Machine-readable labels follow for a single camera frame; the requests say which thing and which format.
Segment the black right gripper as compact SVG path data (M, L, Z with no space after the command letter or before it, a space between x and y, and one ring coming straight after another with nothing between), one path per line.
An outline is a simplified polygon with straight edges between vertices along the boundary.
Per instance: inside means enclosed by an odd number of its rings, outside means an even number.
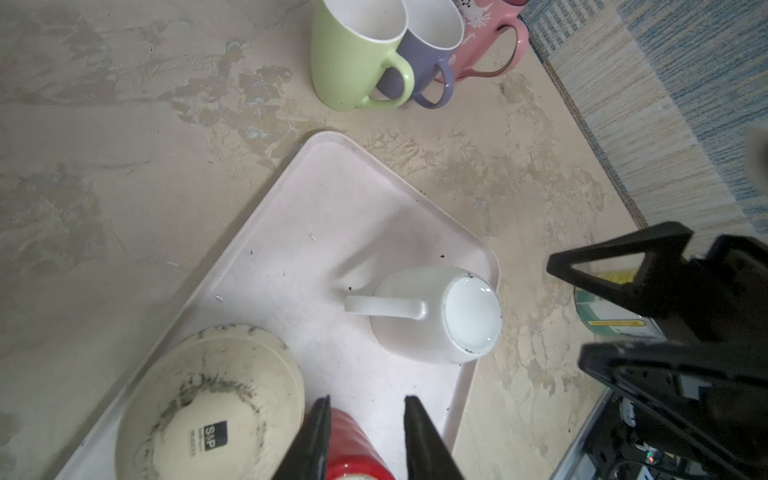
M703 342L592 343L578 366L628 401L630 426L596 454L605 479L767 476L767 245L722 235L684 265L693 231L667 221L552 254L550 275L643 317L675 311Z

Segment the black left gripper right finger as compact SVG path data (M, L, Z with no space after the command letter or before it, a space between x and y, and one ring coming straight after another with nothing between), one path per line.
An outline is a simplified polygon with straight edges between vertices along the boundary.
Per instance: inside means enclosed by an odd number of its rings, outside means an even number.
M417 396L405 397L404 431L409 480L463 480Z

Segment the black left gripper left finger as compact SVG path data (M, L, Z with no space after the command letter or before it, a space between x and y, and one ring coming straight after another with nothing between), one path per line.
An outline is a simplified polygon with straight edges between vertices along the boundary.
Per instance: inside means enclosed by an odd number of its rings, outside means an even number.
M331 428L331 399L321 397L312 405L272 479L325 480Z

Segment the red mug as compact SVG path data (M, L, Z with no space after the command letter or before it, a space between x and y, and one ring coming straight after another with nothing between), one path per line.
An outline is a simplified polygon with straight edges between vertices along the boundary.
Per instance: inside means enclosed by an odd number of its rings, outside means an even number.
M348 413L331 409L328 480L394 480L359 423Z

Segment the white mug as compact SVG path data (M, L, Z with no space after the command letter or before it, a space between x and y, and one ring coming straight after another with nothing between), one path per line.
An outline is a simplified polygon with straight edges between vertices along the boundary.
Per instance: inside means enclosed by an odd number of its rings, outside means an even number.
M368 316L387 351L414 361L464 364L493 350L503 327L496 291L452 266L394 272L371 295L349 295L344 310Z

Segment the pink patterned mug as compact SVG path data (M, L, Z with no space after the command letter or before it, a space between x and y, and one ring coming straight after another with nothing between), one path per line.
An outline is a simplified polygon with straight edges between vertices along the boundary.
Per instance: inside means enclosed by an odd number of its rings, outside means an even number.
M464 37L449 58L455 81L470 77L494 78L505 75L523 59L529 47L529 31L520 14L528 0L457 0L465 24ZM516 43L507 62L495 71L478 71L474 67L506 31L515 32Z

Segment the purple mug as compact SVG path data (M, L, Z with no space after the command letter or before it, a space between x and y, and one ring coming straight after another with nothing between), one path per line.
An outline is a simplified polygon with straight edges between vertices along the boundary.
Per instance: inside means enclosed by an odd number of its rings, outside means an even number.
M381 107L413 100L428 109L437 109L451 99L454 75L448 59L458 48L464 23L451 1L370 1L377 32L390 39L402 35L398 47L382 62L377 90L386 96ZM445 81L439 101L425 98L425 88L442 74Z

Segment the light green mug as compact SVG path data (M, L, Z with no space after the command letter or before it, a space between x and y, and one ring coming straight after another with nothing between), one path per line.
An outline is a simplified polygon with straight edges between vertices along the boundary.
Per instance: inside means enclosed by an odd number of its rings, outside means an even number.
M409 24L401 0L323 0L312 21L310 61L318 98L336 111L392 109L406 103L414 90L410 63L397 49ZM402 93L374 100L371 93L388 69L403 81Z

